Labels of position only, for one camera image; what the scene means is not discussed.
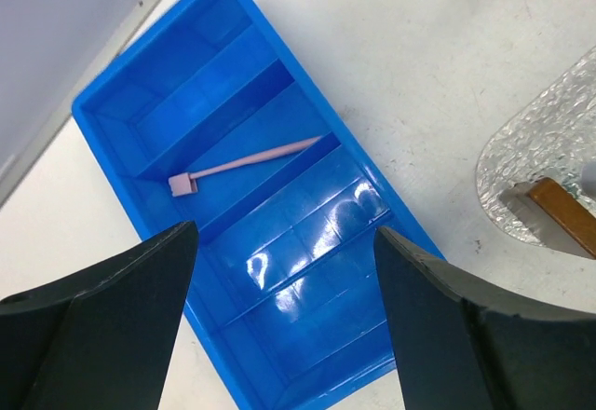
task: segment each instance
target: toothbrush handle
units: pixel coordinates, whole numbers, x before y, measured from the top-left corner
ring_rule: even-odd
[[[207,170],[193,172],[190,174],[190,178],[198,179],[200,177],[212,175],[217,172],[228,171],[232,170],[233,168],[239,168],[240,166],[261,163],[262,161],[272,160],[274,158],[294,154],[296,152],[300,152],[306,149],[308,146],[314,144],[318,139],[320,139],[320,137],[313,137],[307,140],[302,140],[300,142],[285,144],[280,147],[274,147],[273,149],[268,149],[266,151],[259,152],[258,154],[252,154],[251,156],[239,158],[238,160],[230,161],[228,163],[224,163],[223,165],[215,166]]]

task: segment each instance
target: pink brush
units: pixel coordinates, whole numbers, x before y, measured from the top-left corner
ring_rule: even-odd
[[[294,154],[306,149],[308,146],[316,142],[320,137],[309,138],[301,142],[290,143],[280,147],[274,147],[267,151],[259,152],[251,156],[239,158],[238,160],[224,163],[223,165],[215,166],[207,170],[199,172],[183,172],[182,174],[172,175],[168,179],[171,194],[174,197],[183,196],[185,194],[192,194],[198,191],[196,186],[196,179],[215,174],[217,172],[228,171],[240,166],[252,165],[254,163],[261,163],[262,161],[272,160],[289,154]]]

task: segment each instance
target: brown object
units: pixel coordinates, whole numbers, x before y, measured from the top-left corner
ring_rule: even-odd
[[[562,186],[546,177],[535,183],[526,196],[565,230],[592,258],[596,258],[596,218]]]

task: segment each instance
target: blue container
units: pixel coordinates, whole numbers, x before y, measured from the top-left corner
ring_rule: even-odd
[[[374,231],[439,252],[251,0],[181,0],[73,111],[143,239],[198,224],[185,313],[239,407],[320,408],[395,367]],[[172,174],[318,135],[169,192]]]

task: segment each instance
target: white table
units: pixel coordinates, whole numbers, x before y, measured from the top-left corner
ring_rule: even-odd
[[[596,262],[503,234],[475,187],[490,136],[596,45],[596,0],[255,1],[450,262],[596,311]],[[0,296],[139,240],[72,120],[0,211],[0,235]],[[234,408],[186,319],[160,408]],[[397,375],[337,408],[403,408]]]

